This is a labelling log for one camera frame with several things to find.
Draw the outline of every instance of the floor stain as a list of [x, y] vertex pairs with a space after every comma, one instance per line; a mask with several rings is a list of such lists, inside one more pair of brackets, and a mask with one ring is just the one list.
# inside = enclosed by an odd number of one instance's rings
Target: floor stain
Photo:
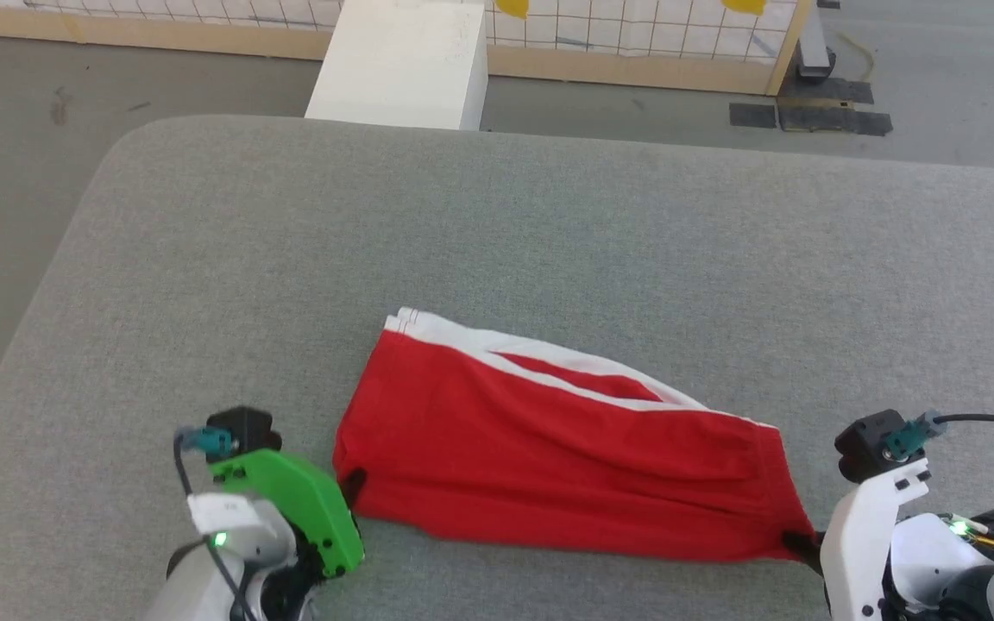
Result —
[[52, 119], [52, 122], [56, 125], [66, 125], [67, 124], [67, 104], [72, 101], [72, 96], [64, 93], [64, 87], [61, 86], [53, 91], [56, 96], [52, 101], [52, 106], [48, 109], [48, 117]]

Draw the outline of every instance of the red fabric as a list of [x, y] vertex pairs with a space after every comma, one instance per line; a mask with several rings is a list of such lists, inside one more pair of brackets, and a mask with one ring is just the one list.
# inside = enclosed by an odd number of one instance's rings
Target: red fabric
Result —
[[[608, 394], [634, 389], [560, 374]], [[645, 390], [635, 392], [660, 402]], [[334, 465], [342, 480], [366, 471], [360, 515], [437, 537], [744, 561], [794, 558], [782, 533], [813, 534], [777, 429], [710, 411], [632, 411], [394, 330], [363, 371]]]

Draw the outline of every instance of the white tag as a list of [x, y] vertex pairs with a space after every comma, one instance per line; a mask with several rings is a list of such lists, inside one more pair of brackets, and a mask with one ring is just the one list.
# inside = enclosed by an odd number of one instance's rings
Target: white tag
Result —
[[200, 535], [210, 535], [222, 530], [265, 525], [251, 500], [238, 494], [204, 492], [186, 496], [190, 506], [190, 519]]

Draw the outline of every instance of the green plastic part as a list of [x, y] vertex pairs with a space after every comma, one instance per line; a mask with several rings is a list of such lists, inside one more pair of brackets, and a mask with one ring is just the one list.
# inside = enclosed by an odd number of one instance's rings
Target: green plastic part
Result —
[[260, 448], [212, 463], [210, 472], [223, 477], [226, 492], [252, 491], [271, 500], [317, 546], [326, 577], [346, 574], [362, 562], [362, 539], [351, 510], [340, 486], [320, 468], [295, 455]]

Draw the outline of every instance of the gray floor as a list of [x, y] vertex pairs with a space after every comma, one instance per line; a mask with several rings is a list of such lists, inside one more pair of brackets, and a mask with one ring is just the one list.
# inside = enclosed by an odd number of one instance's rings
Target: gray floor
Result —
[[[994, 0], [844, 0], [824, 11], [836, 75], [873, 50], [884, 138], [733, 129], [746, 97], [494, 78], [493, 131], [994, 166]], [[319, 65], [0, 39], [0, 359], [106, 150], [157, 118], [299, 116]]]

